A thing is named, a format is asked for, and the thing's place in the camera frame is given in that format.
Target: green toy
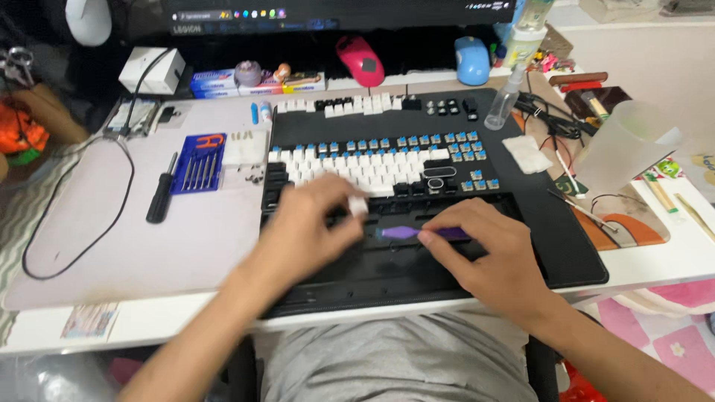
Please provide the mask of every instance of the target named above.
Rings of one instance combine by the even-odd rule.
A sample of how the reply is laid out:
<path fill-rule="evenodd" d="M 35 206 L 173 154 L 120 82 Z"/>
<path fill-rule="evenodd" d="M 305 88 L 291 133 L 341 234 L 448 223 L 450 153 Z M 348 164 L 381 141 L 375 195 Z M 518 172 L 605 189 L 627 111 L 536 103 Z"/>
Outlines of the green toy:
<path fill-rule="evenodd" d="M 680 172 L 680 165 L 678 165 L 678 162 L 673 162 L 672 160 L 664 160 L 658 163 L 656 167 L 671 179 L 678 177 L 678 172 Z"/>

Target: gray shirt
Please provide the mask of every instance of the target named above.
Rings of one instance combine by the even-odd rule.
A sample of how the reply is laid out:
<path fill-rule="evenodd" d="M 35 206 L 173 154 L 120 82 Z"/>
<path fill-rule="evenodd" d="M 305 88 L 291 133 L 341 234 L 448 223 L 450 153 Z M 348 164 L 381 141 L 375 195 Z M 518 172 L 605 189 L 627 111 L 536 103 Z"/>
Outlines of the gray shirt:
<path fill-rule="evenodd" d="M 271 402 L 537 401 L 514 353 L 451 314 L 295 331 L 263 386 Z"/>

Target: red mouse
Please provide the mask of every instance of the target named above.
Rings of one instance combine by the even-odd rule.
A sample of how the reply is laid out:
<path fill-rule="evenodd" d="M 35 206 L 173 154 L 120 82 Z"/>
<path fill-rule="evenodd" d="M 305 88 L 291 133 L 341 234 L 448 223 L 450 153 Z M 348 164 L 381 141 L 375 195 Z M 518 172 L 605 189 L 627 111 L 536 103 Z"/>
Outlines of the red mouse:
<path fill-rule="evenodd" d="M 343 36 L 335 52 L 358 84 L 376 87 L 385 81 L 383 63 L 362 36 Z"/>

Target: blue mouse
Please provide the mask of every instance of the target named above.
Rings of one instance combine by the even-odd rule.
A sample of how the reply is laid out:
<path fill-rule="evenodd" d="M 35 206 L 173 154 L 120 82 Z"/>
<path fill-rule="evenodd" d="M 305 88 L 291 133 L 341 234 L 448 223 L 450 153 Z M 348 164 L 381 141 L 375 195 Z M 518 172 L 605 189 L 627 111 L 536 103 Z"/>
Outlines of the blue mouse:
<path fill-rule="evenodd" d="M 489 52 L 481 40 L 463 36 L 454 41 L 457 53 L 457 79 L 462 84 L 484 85 L 489 79 Z"/>

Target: toothpaste box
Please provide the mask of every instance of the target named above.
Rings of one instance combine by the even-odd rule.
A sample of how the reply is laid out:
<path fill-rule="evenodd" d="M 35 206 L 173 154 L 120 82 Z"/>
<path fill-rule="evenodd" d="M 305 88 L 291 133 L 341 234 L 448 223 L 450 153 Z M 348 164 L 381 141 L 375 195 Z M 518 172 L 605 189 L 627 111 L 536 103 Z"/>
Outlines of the toothpaste box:
<path fill-rule="evenodd" d="M 284 94 L 297 94 L 300 92 L 325 91 L 325 73 L 317 73 L 320 79 L 318 82 L 309 82 L 307 84 L 285 85 L 283 84 Z"/>
<path fill-rule="evenodd" d="M 191 78 L 189 86 L 194 93 L 217 91 L 219 89 L 236 89 L 236 81 L 234 80 L 233 74 L 233 69 L 197 72 Z"/>
<path fill-rule="evenodd" d="M 238 88 L 218 89 L 217 91 L 194 91 L 196 99 L 218 99 L 239 96 Z"/>
<path fill-rule="evenodd" d="M 273 78 L 273 73 L 263 70 L 261 83 L 255 87 L 238 86 L 238 93 L 244 97 L 246 95 L 278 95 L 283 93 L 283 85 Z"/>

